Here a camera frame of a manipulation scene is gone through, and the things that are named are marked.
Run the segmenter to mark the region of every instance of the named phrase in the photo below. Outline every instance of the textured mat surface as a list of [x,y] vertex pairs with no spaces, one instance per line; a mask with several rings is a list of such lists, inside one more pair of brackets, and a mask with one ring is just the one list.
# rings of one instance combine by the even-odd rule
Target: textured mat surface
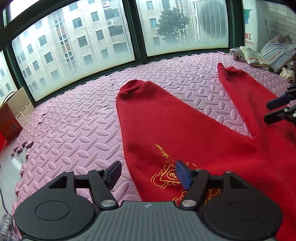
[[[141,200],[127,169],[115,107],[119,88],[132,79],[151,80],[188,105],[244,135],[250,135],[218,80],[217,63],[242,69],[276,95],[289,85],[276,74],[235,61],[221,53],[200,54],[149,63],[89,81],[38,106],[20,133],[15,151],[28,149],[16,207],[61,172],[86,174],[122,162],[121,178],[112,193],[123,200]],[[90,199],[88,190],[78,194]]]

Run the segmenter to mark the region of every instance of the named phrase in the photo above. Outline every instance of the black cable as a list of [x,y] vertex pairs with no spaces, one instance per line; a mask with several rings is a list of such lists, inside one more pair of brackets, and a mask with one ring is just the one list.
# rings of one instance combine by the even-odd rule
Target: black cable
[[1,194],[1,199],[2,199],[2,206],[3,206],[4,210],[5,210],[5,212],[6,212],[6,213],[9,213],[9,212],[7,211],[5,205],[4,205],[4,200],[3,200],[3,195],[2,195],[1,188],[0,188],[0,194]]

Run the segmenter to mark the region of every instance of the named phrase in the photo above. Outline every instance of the brick wall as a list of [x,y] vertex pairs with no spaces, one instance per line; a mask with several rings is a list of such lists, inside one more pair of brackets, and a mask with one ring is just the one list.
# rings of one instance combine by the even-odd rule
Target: brick wall
[[269,5],[269,35],[270,39],[278,34],[289,34],[296,44],[296,14],[288,7],[268,3]]

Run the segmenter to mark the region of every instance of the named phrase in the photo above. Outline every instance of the gray fabric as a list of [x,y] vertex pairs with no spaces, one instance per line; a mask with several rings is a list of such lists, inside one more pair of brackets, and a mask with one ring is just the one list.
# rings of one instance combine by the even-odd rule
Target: gray fabric
[[278,34],[267,42],[262,48],[261,54],[272,66],[274,72],[278,72],[287,63],[296,57],[296,45],[292,43],[290,36]]
[[4,214],[0,222],[0,241],[19,241],[12,226],[12,216]]

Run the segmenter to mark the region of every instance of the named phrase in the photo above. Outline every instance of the tree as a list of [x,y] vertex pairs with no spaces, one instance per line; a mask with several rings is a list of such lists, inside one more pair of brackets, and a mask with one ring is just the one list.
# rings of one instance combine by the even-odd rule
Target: tree
[[157,35],[164,36],[163,40],[166,43],[178,43],[180,30],[184,29],[189,23],[189,18],[184,16],[184,13],[179,12],[179,9],[173,8],[164,9],[161,12],[159,24],[157,25]]

